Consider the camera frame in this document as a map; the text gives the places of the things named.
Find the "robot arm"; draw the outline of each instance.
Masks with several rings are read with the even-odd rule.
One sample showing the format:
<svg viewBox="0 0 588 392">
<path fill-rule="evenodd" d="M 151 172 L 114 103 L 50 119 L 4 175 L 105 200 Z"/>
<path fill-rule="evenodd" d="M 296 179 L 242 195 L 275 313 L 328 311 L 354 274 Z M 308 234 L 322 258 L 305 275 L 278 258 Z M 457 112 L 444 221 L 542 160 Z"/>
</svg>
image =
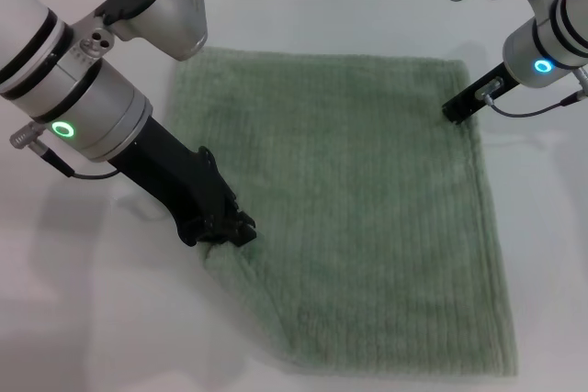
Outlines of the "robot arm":
<svg viewBox="0 0 588 392">
<path fill-rule="evenodd" d="M 2 0 L 0 95 L 33 120 L 11 142 L 62 173 L 74 171 L 39 136 L 46 129 L 93 162 L 110 162 L 159 199 L 180 239 L 244 245 L 255 237 L 212 153 L 187 149 L 152 114 L 149 100 L 103 56 L 136 37 L 177 60 L 207 38 L 204 0 L 107 0 L 69 26 L 38 0 Z"/>
<path fill-rule="evenodd" d="M 586 0 L 527 0 L 535 17 L 504 43 L 503 63 L 445 103 L 447 118 L 461 123 L 518 85 L 542 88 L 574 73 L 582 91 L 558 106 L 588 95 L 588 3 Z"/>
</svg>

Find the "green led ring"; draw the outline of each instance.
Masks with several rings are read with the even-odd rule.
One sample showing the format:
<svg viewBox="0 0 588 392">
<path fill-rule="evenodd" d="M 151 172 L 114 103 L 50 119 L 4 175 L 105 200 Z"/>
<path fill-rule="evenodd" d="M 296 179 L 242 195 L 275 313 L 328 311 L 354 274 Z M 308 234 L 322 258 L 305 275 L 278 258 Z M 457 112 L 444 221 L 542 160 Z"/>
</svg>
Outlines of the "green led ring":
<svg viewBox="0 0 588 392">
<path fill-rule="evenodd" d="M 75 133 L 72 125 L 64 121 L 55 121 L 51 124 L 51 128 L 57 135 L 64 138 L 71 138 Z"/>
</svg>

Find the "green towel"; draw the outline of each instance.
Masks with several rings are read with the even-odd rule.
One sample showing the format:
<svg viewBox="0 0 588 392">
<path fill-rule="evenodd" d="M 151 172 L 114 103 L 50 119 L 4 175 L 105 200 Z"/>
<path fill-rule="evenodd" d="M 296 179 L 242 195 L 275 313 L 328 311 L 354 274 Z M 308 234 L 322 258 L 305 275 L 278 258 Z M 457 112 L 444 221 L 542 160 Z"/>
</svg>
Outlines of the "green towel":
<svg viewBox="0 0 588 392">
<path fill-rule="evenodd" d="M 273 347 L 322 373 L 513 375 L 515 338 L 460 62 L 206 49 L 169 126 L 257 240 L 200 245 Z"/>
</svg>

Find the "towel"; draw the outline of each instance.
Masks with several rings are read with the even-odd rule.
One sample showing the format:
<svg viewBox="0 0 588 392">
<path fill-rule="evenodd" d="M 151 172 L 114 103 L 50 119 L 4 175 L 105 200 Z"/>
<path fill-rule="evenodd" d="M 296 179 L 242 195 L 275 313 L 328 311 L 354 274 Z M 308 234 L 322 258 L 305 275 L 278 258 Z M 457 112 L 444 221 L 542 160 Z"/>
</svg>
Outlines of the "towel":
<svg viewBox="0 0 588 392">
<path fill-rule="evenodd" d="M 320 373 L 513 375 L 515 337 L 461 62 L 205 49 L 168 127 L 257 222 L 204 266 L 277 353 Z"/>
</svg>

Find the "white table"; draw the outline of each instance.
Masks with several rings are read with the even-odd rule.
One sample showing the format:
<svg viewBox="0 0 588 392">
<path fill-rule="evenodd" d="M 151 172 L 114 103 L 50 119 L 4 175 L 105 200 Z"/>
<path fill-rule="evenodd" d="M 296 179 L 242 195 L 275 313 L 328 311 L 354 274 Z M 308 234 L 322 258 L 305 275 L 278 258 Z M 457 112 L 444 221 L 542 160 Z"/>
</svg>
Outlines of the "white table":
<svg viewBox="0 0 588 392">
<path fill-rule="evenodd" d="M 42 0 L 75 21 L 102 0 Z M 530 17 L 524 0 L 207 0 L 210 46 L 464 60 L 472 79 L 501 61 Z M 164 113 L 175 63 L 144 41 L 107 58 Z M 535 110 L 568 78 L 501 105 Z M 588 105 L 528 120 L 481 113 L 488 175 L 514 310 L 514 379 L 304 375 L 269 356 L 202 270 L 173 221 L 124 177 L 61 178 L 7 138 L 0 113 L 0 388 L 6 392 L 552 392 L 588 385 Z M 86 173 L 66 146 L 59 152 Z M 147 211 L 138 216 L 136 206 Z"/>
</svg>

